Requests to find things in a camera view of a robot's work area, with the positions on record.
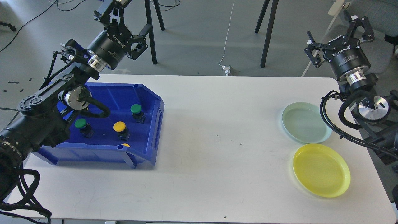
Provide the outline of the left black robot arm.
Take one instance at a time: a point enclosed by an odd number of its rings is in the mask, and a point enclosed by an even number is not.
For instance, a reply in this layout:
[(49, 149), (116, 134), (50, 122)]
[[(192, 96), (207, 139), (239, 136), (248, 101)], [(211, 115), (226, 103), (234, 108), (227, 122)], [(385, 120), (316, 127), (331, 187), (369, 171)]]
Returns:
[(129, 0), (104, 0), (94, 11), (94, 20), (104, 30), (83, 48), (73, 39), (55, 51), (51, 68), (40, 89), (22, 99), (18, 105), (21, 118), (1, 130), (1, 214), (37, 220), (12, 213), (32, 210), (51, 223), (51, 212), (34, 197), (40, 174), (24, 169), (24, 161), (42, 146), (55, 147), (69, 139), (70, 127), (79, 115), (103, 119), (110, 109), (95, 99), (85, 87), (93, 78), (98, 80), (104, 68), (114, 70), (123, 57), (136, 60), (148, 47), (153, 64), (157, 64), (151, 2), (145, 0), (147, 24), (138, 35), (125, 25), (124, 9)]

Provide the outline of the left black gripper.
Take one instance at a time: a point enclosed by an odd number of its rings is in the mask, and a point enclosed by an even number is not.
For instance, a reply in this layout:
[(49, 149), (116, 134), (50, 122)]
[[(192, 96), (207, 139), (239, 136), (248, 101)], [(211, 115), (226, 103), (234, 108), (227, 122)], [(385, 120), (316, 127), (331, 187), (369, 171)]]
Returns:
[[(130, 3), (131, 0), (104, 0), (94, 11), (94, 20), (105, 29), (88, 45), (87, 50), (104, 60), (110, 70), (114, 70), (125, 56), (136, 60), (148, 49), (146, 40), (152, 25), (146, 24), (138, 35), (133, 35), (125, 25), (124, 9)], [(106, 29), (111, 27), (122, 30), (108, 33)]]

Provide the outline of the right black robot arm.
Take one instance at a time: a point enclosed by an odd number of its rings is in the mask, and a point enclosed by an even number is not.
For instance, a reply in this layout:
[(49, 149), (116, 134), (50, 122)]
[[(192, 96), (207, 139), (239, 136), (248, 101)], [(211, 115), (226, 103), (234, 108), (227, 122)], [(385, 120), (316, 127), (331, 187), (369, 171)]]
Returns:
[[(392, 109), (397, 110), (397, 91), (388, 96), (379, 96), (374, 90), (378, 81), (374, 73), (366, 74), (371, 64), (361, 44), (374, 40), (374, 31), (367, 17), (350, 15), (344, 10), (349, 22), (345, 34), (327, 43), (315, 42), (311, 32), (304, 49), (310, 64), (318, 68), (324, 62), (329, 63), (338, 82), (344, 82), (340, 91), (330, 91), (320, 103), (320, 116), (326, 125), (340, 138), (357, 145), (372, 149), (385, 164), (397, 161), (397, 122), (388, 120)], [(342, 101), (338, 117), (343, 125), (368, 133), (365, 139), (356, 138), (334, 124), (326, 112), (326, 103), (330, 98)]]

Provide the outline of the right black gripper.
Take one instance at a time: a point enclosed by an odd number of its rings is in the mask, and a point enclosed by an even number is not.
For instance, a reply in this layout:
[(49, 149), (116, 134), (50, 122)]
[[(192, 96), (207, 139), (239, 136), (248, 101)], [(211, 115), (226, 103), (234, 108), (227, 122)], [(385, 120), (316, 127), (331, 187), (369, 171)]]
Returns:
[[(360, 45), (362, 42), (374, 41), (374, 31), (368, 17), (352, 16), (347, 9), (344, 9), (343, 13), (345, 19), (349, 22), (347, 31), (343, 36), (338, 36), (327, 44), (323, 44), (315, 42), (311, 32), (307, 31), (309, 40), (304, 49), (314, 67), (318, 68), (324, 60), (327, 61), (337, 81), (345, 81), (347, 74), (357, 68), (362, 68), (364, 72), (371, 68), (371, 64)], [(354, 38), (358, 27), (363, 28), (360, 39)], [(324, 59), (321, 59), (319, 54), (321, 52), (324, 52)]]

